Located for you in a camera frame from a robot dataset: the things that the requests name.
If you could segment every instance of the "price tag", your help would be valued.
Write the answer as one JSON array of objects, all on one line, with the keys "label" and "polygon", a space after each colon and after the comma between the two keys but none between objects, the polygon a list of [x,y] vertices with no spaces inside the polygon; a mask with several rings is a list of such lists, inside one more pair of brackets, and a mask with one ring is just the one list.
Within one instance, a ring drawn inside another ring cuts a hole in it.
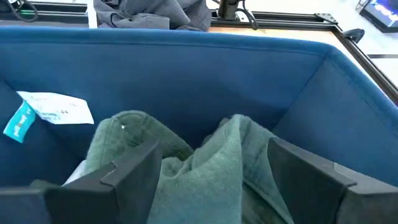
[{"label": "price tag", "polygon": [[85,100],[58,93],[17,93],[38,116],[53,124],[94,124]]}]

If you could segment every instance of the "blue bin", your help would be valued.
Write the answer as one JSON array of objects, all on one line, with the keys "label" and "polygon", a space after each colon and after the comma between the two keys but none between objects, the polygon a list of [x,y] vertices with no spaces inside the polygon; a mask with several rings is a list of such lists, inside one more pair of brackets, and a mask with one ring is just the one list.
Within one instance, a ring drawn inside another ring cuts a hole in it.
[{"label": "blue bin", "polygon": [[0,126],[16,91],[84,99],[95,124],[36,119],[0,137],[0,186],[62,184],[97,124],[142,110],[192,147],[244,114],[303,149],[398,186],[398,111],[336,48],[302,40],[169,30],[0,29]]}]

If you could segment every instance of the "blue tag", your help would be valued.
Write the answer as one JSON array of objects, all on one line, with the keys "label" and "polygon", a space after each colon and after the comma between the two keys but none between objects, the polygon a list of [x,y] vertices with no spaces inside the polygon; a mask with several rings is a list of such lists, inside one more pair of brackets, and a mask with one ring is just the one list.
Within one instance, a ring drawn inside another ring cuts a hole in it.
[{"label": "blue tag", "polygon": [[2,133],[22,143],[27,130],[35,121],[35,118],[36,112],[28,103],[26,103],[26,101],[23,101],[14,116],[8,121],[8,124]]}]

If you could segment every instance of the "green towel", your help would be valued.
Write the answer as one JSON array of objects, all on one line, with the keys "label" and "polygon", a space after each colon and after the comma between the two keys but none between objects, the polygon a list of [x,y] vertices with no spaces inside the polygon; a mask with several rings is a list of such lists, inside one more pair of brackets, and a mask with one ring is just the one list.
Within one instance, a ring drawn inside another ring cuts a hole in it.
[{"label": "green towel", "polygon": [[159,139],[164,159],[148,224],[293,223],[267,157],[274,135],[234,115],[192,150],[171,130],[140,111],[102,121],[87,154],[85,173],[125,150]]}]

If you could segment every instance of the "gray fabric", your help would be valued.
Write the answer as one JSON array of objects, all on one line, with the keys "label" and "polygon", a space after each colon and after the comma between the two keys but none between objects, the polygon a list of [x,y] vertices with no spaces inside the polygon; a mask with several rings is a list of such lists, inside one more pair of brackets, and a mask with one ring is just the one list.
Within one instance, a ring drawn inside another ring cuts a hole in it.
[{"label": "gray fabric", "polygon": [[205,0],[94,0],[94,8],[100,27],[207,31],[211,22]]}]

